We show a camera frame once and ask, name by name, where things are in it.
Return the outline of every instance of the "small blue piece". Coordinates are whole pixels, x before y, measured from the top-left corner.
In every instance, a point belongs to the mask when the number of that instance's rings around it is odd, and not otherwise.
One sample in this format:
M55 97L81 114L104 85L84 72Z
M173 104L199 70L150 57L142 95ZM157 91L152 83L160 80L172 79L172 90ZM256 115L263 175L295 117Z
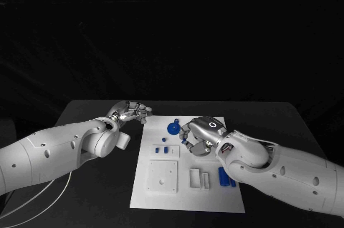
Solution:
M175 119L175 120L173 120L173 123L170 123L169 126L168 126L168 132L169 132L172 135L178 135L179 130L181 130L179 120Z
M218 168L218 177L220 177L220 185L223 187L228 187L230 186L230 177L224 171L224 167Z
M230 178L230 180L231 180L231 186L236 187L237 186L236 181L231 178Z

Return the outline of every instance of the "black backdrop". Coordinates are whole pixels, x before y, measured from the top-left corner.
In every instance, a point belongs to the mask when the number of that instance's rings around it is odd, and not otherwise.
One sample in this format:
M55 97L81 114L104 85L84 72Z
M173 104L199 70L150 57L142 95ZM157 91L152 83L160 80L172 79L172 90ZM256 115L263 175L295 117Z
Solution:
M74 99L285 101L342 164L342 0L0 2L19 139Z

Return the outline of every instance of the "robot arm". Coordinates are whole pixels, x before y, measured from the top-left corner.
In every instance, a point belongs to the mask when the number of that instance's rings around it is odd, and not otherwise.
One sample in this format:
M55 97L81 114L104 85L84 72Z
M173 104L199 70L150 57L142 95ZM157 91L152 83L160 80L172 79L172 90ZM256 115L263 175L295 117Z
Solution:
M199 141L192 145L188 133ZM211 117L182 126L179 138L195 156L215 149L228 176L295 207L344 216L344 168L315 155L227 132Z
M0 195L43 183L74 171L91 159L105 157L114 146L126 149L130 136L118 130L126 121L146 123L152 108L117 103L107 116L38 131L0 149Z

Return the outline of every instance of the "table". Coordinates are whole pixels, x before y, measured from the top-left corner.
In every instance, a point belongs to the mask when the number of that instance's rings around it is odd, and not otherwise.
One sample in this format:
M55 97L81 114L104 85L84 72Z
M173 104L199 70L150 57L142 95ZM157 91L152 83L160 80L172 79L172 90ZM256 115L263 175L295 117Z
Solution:
M56 126L94 119L107 114L117 100L74 100L61 115ZM253 138L325 157L295 107L285 102L201 102L137 101L153 108L155 115L194 114L223 116L227 130L238 130ZM240 184L246 214L192 211L130 209L130 197L139 156L143 125L127 122L121 130L131 136L127 149L114 149L105 158L88 161L72 172L69 186L55 205L22 228L91 227L223 227L295 226L338 227L344 219L301 210ZM36 200L6 217L0 226L13 225L33 217L56 199L68 180L58 178ZM19 189L4 213L13 210L46 186L39 184Z

